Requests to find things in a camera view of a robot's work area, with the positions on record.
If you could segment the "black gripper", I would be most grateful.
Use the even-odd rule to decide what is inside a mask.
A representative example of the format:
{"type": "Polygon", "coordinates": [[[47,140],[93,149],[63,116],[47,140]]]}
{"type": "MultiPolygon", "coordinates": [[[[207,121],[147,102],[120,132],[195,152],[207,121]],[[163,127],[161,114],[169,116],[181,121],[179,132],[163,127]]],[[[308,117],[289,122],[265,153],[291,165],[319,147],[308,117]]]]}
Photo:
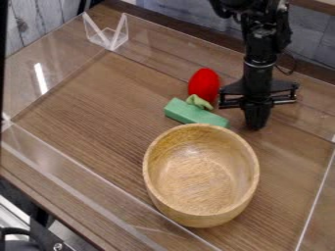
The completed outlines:
{"type": "Polygon", "coordinates": [[[247,127],[259,130],[267,125],[272,105],[296,102],[299,88],[300,85],[296,82],[287,80],[272,79],[268,83],[251,85],[240,79],[220,88],[219,108],[243,108],[247,127]]]}

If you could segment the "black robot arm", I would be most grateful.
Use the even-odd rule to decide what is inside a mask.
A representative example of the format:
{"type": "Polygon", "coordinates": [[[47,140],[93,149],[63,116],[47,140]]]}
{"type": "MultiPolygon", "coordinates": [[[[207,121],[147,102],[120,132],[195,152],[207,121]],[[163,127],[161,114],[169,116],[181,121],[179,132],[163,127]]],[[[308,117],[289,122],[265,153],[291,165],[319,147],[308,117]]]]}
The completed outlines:
{"type": "Polygon", "coordinates": [[[277,57],[291,43],[288,0],[208,0],[216,15],[240,24],[243,75],[220,88],[219,108],[240,108],[252,130],[265,127],[275,105],[296,102],[300,85],[273,78],[277,57]]]}

